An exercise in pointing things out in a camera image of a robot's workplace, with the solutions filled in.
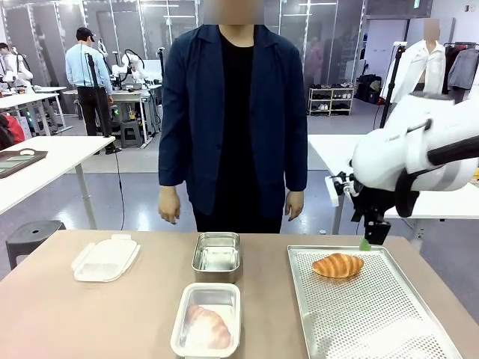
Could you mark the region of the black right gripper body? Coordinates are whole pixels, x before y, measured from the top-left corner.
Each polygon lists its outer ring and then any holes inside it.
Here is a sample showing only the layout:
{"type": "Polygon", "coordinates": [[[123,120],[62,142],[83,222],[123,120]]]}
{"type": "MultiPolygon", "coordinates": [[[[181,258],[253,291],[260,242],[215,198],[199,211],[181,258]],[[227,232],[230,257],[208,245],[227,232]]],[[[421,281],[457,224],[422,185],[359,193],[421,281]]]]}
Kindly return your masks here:
{"type": "Polygon", "coordinates": [[[352,197],[352,201],[352,222],[360,222],[363,218],[365,224],[382,223],[385,212],[393,207],[393,192],[363,186],[359,194],[352,197]]]}

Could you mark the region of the person's left hand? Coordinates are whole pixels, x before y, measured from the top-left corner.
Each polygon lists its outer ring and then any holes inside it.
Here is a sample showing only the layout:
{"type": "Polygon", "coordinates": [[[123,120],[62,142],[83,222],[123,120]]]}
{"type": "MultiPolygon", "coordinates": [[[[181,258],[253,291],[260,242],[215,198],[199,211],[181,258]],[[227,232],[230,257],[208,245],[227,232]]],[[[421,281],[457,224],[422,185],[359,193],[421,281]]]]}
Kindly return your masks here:
{"type": "Polygon", "coordinates": [[[288,221],[293,221],[302,213],[304,207],[304,192],[289,191],[286,196],[284,214],[288,217],[288,221]]]}

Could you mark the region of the person's right hand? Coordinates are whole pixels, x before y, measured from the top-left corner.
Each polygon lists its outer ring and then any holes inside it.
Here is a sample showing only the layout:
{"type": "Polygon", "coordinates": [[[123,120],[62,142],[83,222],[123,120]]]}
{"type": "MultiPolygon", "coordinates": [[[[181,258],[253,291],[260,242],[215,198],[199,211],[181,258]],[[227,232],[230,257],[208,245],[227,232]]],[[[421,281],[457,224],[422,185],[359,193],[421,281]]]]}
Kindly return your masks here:
{"type": "Polygon", "coordinates": [[[175,225],[180,218],[180,199],[174,186],[161,186],[158,212],[161,218],[175,225]]]}

